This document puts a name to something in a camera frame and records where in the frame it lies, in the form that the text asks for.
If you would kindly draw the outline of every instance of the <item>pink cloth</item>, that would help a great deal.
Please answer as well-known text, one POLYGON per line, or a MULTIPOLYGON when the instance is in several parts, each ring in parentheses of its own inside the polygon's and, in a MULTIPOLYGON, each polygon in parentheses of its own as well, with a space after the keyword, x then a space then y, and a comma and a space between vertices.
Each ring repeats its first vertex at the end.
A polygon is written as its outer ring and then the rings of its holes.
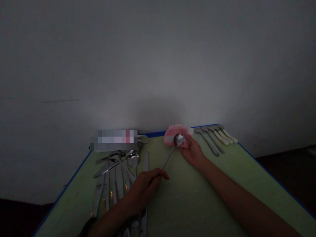
MULTIPOLYGON (((186 127, 182 124, 175 124, 175 125, 169 126, 169 129, 166 131, 165 137, 164 137, 165 144, 169 146, 173 146, 174 145, 173 139, 175 135, 177 135, 178 133, 192 136, 193 129, 190 127, 186 127)), ((180 145, 180 147, 188 148, 189 142, 186 139, 184 139, 184 142, 180 145)))

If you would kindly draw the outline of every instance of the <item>table surface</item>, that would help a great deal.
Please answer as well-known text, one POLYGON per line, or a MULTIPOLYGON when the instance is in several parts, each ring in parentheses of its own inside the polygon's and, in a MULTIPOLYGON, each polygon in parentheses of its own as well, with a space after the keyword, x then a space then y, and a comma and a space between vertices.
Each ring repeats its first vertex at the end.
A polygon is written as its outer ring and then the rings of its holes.
MULTIPOLYGON (((163 134, 149 134, 149 137, 157 137, 150 138, 140 151, 138 173, 143 170, 142 162, 147 151, 149 170, 163 164, 171 150, 164 144, 163 134)), ((225 154, 216 157, 200 134, 194 133, 193 138, 201 145, 208 159, 302 236, 316 236, 315 218, 240 144, 225 146, 213 136, 225 150, 225 154)), ((96 185, 93 175, 102 166, 96 165, 95 161, 106 154, 94 151, 88 154, 34 236, 76 236, 80 233, 92 210, 96 185)), ((173 151, 165 170, 170 180, 162 181, 148 206, 148 236, 247 236, 214 189, 177 149, 173 151)), ((103 213, 102 209, 100 205, 99 213, 103 213)))

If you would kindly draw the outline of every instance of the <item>floor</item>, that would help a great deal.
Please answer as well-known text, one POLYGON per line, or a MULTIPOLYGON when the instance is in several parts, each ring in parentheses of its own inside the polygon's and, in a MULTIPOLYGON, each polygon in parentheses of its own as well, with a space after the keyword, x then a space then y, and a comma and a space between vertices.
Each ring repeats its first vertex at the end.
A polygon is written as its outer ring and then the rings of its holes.
MULTIPOLYGON (((316 146, 257 160, 316 216, 316 146)), ((53 204, 43 206, 0 199, 0 236, 32 236, 53 204)))

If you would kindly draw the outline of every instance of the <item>forearm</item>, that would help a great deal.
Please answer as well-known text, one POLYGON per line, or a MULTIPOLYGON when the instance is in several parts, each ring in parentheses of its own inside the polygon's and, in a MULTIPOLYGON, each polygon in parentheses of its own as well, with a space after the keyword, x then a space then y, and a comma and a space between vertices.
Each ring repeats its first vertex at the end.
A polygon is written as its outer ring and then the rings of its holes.
POLYGON ((89 231, 88 237, 105 237, 113 236, 115 232, 129 218, 126 210, 125 200, 119 202, 110 208, 109 212, 103 215, 89 231))
POLYGON ((204 159, 198 169, 252 236, 300 236, 288 223, 208 159, 204 159))

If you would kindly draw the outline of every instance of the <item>person's right hand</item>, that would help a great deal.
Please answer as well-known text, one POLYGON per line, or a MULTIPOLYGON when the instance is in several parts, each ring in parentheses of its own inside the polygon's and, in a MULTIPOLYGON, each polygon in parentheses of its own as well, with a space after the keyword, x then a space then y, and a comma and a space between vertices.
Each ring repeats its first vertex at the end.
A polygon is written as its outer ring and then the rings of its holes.
POLYGON ((190 135, 184 135, 185 139, 190 143, 189 148, 178 147, 183 154, 184 158, 198 170, 206 159, 204 156, 201 146, 194 140, 190 135))

